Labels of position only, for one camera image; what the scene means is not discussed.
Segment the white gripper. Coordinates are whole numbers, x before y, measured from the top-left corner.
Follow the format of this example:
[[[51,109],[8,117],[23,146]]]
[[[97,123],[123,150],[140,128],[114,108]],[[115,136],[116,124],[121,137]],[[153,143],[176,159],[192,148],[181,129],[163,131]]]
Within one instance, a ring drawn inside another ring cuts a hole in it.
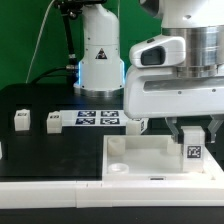
[[[131,66],[124,89],[124,112],[132,119],[166,118],[175,143],[183,136],[175,117],[212,115],[211,142],[224,123],[224,76],[178,78],[173,68]]]

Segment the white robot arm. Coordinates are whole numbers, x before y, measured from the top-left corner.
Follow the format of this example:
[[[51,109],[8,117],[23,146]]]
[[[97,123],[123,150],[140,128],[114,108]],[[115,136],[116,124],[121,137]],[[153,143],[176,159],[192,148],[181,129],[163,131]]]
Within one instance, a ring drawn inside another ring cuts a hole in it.
[[[130,119],[163,118],[174,135],[178,117],[210,116],[205,140],[224,122],[224,0],[138,0],[161,21],[161,33],[120,59],[118,19],[99,2],[83,7],[85,53],[75,88],[89,96],[124,91]]]

